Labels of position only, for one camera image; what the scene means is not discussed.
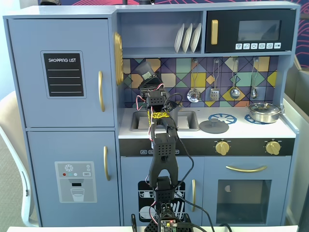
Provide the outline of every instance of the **oven window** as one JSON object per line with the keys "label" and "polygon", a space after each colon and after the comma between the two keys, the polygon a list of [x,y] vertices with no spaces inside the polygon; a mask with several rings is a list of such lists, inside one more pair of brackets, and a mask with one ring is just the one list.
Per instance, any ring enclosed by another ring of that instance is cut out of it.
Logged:
{"label": "oven window", "polygon": [[240,21],[238,41],[272,41],[279,39],[280,20]]}
{"label": "oven window", "polygon": [[271,180],[219,180],[216,223],[266,224]]}

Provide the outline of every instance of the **blue burner graphic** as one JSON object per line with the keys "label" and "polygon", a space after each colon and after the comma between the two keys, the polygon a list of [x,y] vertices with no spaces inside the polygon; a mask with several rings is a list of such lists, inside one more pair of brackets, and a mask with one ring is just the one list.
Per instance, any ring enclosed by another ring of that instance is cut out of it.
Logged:
{"label": "blue burner graphic", "polygon": [[225,122],[226,124],[233,124],[237,121],[237,118],[235,118],[232,115],[228,115],[228,114],[214,114],[214,115],[210,115],[208,117],[208,120],[211,120],[212,118],[216,118],[222,122]]}
{"label": "blue burner graphic", "polygon": [[254,119],[252,119],[252,118],[250,117],[250,115],[246,115],[246,116],[245,116],[245,120],[248,121],[248,122],[250,122],[250,123],[253,123],[253,124],[259,124],[259,125],[265,125],[265,124],[267,124],[267,123],[264,123],[264,122],[257,122],[257,121],[255,121]]}

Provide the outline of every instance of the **blue cabinet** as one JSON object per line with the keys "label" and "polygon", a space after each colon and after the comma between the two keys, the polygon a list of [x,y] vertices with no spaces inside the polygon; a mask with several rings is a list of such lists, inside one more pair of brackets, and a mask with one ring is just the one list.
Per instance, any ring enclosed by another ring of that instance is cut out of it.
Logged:
{"label": "blue cabinet", "polygon": [[28,132],[28,139],[42,226],[120,226],[114,132]]}
{"label": "blue cabinet", "polygon": [[9,27],[27,127],[114,126],[107,19],[10,19]]}
{"label": "blue cabinet", "polygon": [[[204,157],[194,157],[194,168],[187,176],[184,184],[176,190],[178,194],[195,204],[202,206],[203,199],[203,172]],[[121,176],[123,191],[124,225],[131,225],[131,214],[135,214],[138,226],[146,226],[150,221],[149,207],[154,202],[153,191],[145,182],[149,173],[152,157],[121,157]],[[177,157],[179,167],[178,179],[181,180],[191,167],[188,157]],[[169,175],[163,170],[160,176]],[[179,198],[175,198],[172,208],[178,218],[183,218],[184,213],[188,213],[191,221],[196,225],[202,223],[202,211],[193,208],[187,203],[183,203]],[[151,208],[151,214],[157,217],[155,207]]]}
{"label": "blue cabinet", "polygon": [[[205,157],[203,208],[213,224],[279,226],[291,157]],[[203,226],[209,221],[203,215]]]}

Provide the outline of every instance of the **yellow tape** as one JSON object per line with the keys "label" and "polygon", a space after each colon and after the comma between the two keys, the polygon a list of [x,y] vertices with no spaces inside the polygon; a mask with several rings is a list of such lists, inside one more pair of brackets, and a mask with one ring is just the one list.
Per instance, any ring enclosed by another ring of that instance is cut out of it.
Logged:
{"label": "yellow tape", "polygon": [[166,112],[153,113],[153,118],[162,118],[162,117],[169,117],[169,115]]}
{"label": "yellow tape", "polygon": [[147,110],[149,126],[151,126],[149,110]]}

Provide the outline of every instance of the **microcontroller board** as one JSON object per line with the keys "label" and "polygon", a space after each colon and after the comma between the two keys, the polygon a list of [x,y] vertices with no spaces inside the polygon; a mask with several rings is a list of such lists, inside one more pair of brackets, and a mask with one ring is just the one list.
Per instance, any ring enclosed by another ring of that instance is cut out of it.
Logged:
{"label": "microcontroller board", "polygon": [[161,232],[176,232],[177,222],[176,220],[162,220],[161,221]]}

